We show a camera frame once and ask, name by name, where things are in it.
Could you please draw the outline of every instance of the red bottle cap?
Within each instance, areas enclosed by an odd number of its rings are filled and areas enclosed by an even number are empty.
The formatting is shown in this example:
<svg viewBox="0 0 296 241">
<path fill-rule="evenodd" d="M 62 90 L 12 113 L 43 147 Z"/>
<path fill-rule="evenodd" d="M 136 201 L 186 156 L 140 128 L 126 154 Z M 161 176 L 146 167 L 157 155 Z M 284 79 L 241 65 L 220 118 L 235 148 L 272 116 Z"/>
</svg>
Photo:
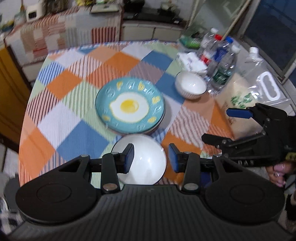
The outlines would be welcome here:
<svg viewBox="0 0 296 241">
<path fill-rule="evenodd" d="M 215 39 L 217 39 L 218 41 L 221 41 L 221 39 L 223 38 L 223 36 L 216 34 L 215 35 Z"/>
</svg>

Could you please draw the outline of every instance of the hand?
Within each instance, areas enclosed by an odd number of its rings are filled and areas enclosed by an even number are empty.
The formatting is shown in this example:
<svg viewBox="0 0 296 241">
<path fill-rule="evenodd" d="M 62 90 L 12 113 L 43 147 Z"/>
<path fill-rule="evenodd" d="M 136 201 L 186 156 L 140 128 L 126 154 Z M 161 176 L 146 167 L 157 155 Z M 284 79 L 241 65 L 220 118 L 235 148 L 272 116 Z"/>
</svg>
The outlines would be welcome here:
<svg viewBox="0 0 296 241">
<path fill-rule="evenodd" d="M 286 184 L 284 175 L 292 173 L 295 169 L 295 165 L 296 163 L 294 162 L 285 161 L 275 166 L 266 167 L 269 180 L 278 187 L 283 187 Z"/>
</svg>

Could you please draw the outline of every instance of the egg yolk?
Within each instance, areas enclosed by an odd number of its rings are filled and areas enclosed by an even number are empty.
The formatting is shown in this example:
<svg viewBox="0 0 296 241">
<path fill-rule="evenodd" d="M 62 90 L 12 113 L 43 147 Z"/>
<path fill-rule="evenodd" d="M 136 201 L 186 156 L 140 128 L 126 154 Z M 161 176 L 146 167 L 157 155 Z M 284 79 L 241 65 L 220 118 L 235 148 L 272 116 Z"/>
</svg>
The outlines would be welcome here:
<svg viewBox="0 0 296 241">
<path fill-rule="evenodd" d="M 120 105 L 120 109 L 124 113 L 135 113 L 139 108 L 139 104 L 137 101 L 134 101 L 132 99 L 127 99 L 123 101 Z"/>
</svg>

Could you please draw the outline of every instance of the tablecloth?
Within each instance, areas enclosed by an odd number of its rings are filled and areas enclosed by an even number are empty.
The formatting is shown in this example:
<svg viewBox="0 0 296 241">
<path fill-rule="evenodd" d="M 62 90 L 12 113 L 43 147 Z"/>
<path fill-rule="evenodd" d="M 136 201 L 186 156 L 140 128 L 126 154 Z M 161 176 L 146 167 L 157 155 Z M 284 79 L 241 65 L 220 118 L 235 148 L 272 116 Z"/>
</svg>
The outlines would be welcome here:
<svg viewBox="0 0 296 241">
<path fill-rule="evenodd" d="M 180 151 L 203 157 L 219 153 L 205 145 L 204 133 L 232 137 L 214 99 L 185 100 L 174 85 L 181 67 L 175 43 L 160 41 L 89 45 L 50 53 L 35 82 L 24 118 L 19 152 L 23 185 L 81 155 L 99 158 L 121 138 L 108 130 L 95 111 L 95 98 L 107 82 L 123 76 L 149 80 L 163 93 L 166 113 L 151 136 L 168 153 L 174 143 Z M 169 160 L 159 184 L 180 184 Z M 99 186 L 100 174 L 92 183 Z"/>
<path fill-rule="evenodd" d="M 119 12 L 90 14 L 90 7 L 73 7 L 16 27 L 6 38 L 21 66 L 43 61 L 51 51 L 86 44 L 119 41 Z"/>
</svg>

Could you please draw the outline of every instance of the screw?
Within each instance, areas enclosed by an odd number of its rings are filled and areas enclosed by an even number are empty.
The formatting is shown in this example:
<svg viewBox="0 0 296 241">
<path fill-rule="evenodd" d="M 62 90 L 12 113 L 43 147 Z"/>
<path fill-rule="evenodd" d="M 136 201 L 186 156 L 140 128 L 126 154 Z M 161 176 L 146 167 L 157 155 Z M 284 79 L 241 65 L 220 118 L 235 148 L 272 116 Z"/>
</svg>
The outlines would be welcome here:
<svg viewBox="0 0 296 241">
<path fill-rule="evenodd" d="M 113 191 L 115 189 L 117 189 L 117 185 L 115 183 L 106 183 L 103 185 L 103 189 L 105 189 L 106 191 Z"/>
<path fill-rule="evenodd" d="M 195 191 L 198 189 L 198 185 L 195 183 L 187 183 L 184 185 L 184 188 L 188 191 Z"/>
</svg>

